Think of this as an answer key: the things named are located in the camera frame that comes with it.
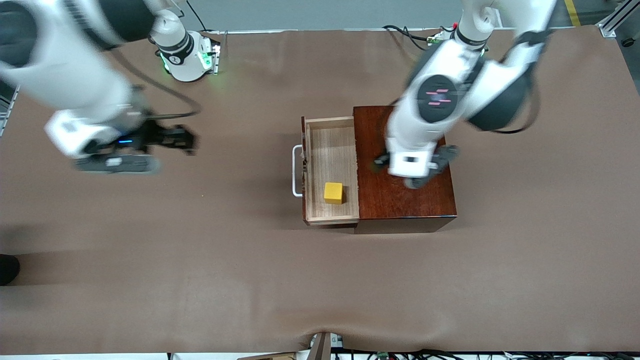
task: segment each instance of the yellow block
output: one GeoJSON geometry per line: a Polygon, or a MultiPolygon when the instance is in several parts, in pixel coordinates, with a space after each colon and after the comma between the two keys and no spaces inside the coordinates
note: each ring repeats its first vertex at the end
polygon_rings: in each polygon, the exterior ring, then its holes
{"type": "Polygon", "coordinates": [[[341,205],[343,202],[342,194],[342,183],[324,184],[324,202],[327,204],[341,205]]]}

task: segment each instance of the table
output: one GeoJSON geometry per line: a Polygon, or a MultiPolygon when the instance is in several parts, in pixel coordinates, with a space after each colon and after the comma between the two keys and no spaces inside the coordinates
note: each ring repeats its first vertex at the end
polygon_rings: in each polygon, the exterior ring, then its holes
{"type": "MultiPolygon", "coordinates": [[[[510,38],[497,31],[488,55],[510,38]]],[[[458,218],[433,234],[310,229],[291,195],[300,117],[395,99],[418,57],[408,39],[230,35],[221,74],[193,84],[153,50],[123,52],[205,107],[184,119],[198,154],[158,149],[158,176],[75,172],[42,129],[52,110],[15,105],[0,252],[23,269],[0,289],[2,354],[276,352],[318,331],[364,350],[640,347],[640,104],[595,27],[553,35],[530,130],[447,135],[458,218]]],[[[159,113],[186,110],[146,93],[159,113]]]]}

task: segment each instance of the dark wooden box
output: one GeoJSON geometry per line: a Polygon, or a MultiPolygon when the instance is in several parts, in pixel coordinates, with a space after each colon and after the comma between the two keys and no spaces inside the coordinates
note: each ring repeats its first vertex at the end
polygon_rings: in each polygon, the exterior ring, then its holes
{"type": "Polygon", "coordinates": [[[356,234],[431,233],[457,217],[449,169],[418,190],[370,165],[384,148],[391,106],[360,106],[352,117],[302,118],[303,218],[352,226],[356,234]],[[342,183],[345,203],[325,204],[326,182],[342,183]]]}

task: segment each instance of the metal handle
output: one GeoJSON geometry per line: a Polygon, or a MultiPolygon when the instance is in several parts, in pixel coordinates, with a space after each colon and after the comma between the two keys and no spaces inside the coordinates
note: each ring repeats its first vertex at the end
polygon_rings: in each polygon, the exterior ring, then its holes
{"type": "Polygon", "coordinates": [[[302,149],[302,144],[294,146],[291,150],[291,192],[295,197],[302,197],[302,194],[296,191],[296,150],[298,149],[302,149]]]}

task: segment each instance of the open drawer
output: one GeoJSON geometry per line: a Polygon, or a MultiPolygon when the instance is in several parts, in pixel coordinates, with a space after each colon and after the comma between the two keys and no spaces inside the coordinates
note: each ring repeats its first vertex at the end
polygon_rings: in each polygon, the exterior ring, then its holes
{"type": "Polygon", "coordinates": [[[353,117],[303,117],[302,145],[298,147],[303,157],[302,193],[298,196],[302,197],[304,221],[308,225],[357,223],[360,208],[353,117]],[[325,203],[324,184],[329,182],[343,184],[343,204],[325,203]]]}

